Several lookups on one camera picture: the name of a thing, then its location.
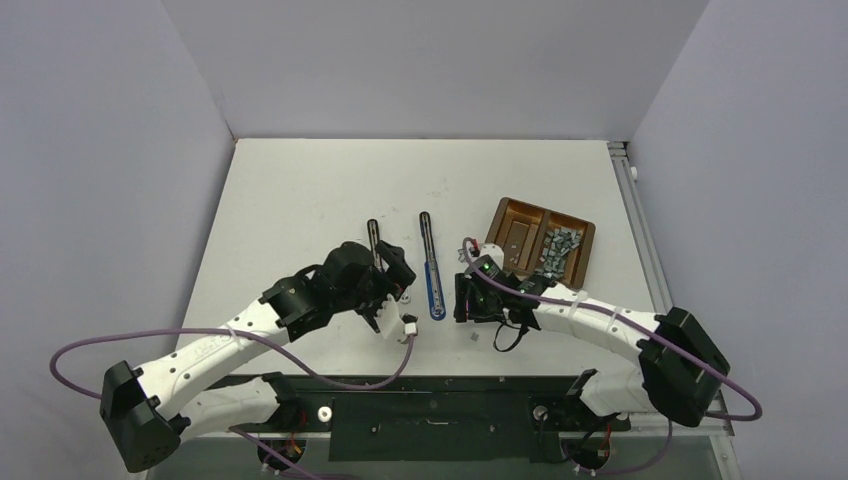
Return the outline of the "brown wooden tray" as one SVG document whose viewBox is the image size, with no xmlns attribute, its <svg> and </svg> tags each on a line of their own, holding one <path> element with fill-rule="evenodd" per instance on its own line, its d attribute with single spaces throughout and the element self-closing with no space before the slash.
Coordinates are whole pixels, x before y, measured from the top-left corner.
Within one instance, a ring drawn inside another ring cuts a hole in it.
<svg viewBox="0 0 848 480">
<path fill-rule="evenodd" d="M 565 213 L 504 197 L 491 222 L 486 241 L 499 245 L 505 254 L 503 268 L 518 276 L 534 272 L 542 252 L 545 233 L 553 227 L 582 232 L 580 247 L 569 258 L 566 273 L 558 281 L 579 289 L 585 283 L 596 227 L 593 223 Z"/>
</svg>

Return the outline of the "black stapler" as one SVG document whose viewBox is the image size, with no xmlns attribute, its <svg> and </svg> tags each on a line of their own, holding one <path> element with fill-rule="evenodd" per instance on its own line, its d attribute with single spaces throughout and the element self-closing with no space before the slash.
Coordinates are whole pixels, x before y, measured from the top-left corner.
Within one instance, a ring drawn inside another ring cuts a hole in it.
<svg viewBox="0 0 848 480">
<path fill-rule="evenodd" d="M 382 262 L 382 257 L 377 251 L 377 246 L 381 240 L 378 220 L 374 218 L 369 219 L 366 222 L 366 228 L 375 267 L 378 270 L 383 271 L 384 266 Z"/>
</svg>

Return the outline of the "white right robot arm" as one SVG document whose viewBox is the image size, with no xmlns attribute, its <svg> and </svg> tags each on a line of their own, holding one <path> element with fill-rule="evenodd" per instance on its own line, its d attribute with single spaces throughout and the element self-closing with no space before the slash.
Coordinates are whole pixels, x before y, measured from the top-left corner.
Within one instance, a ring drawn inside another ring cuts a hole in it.
<svg viewBox="0 0 848 480">
<path fill-rule="evenodd" d="M 631 363 L 605 373 L 588 368 L 588 379 L 567 397 L 565 414 L 579 428 L 603 416 L 656 412 L 674 423 L 697 427 L 707 417 L 729 362 L 705 329 L 685 309 L 641 312 L 601 302 L 551 278 L 524 280 L 498 271 L 454 277 L 459 323 L 508 322 L 520 334 L 562 333 Z"/>
</svg>

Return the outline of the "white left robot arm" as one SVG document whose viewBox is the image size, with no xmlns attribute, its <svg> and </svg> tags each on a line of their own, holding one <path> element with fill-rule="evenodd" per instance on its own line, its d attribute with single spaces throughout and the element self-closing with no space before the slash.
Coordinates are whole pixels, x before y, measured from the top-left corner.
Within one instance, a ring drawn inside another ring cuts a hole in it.
<svg viewBox="0 0 848 480">
<path fill-rule="evenodd" d="M 100 416 L 131 473 L 148 470 L 180 444 L 242 424 L 289 428 L 297 401 L 259 375 L 216 387 L 237 368 L 329 325 L 353 311 L 382 337 L 387 320 L 401 321 L 397 301 L 416 280 L 400 246 L 374 248 L 346 241 L 321 264 L 284 277 L 242 312 L 169 355 L 132 366 L 120 361 L 104 374 Z"/>
</svg>

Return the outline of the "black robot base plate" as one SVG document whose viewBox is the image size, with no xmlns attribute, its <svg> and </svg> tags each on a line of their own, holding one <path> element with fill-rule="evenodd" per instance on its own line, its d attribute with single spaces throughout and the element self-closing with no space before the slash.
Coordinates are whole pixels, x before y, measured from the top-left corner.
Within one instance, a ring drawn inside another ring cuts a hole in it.
<svg viewBox="0 0 848 480">
<path fill-rule="evenodd" d="M 553 460 L 561 442 L 580 453 L 606 433 L 633 432 L 636 416 L 604 419 L 578 397 L 588 376 L 405 376 L 374 391 L 308 376 L 269 376 L 282 410 L 245 423 L 289 445 L 329 442 L 328 460 Z"/>
</svg>

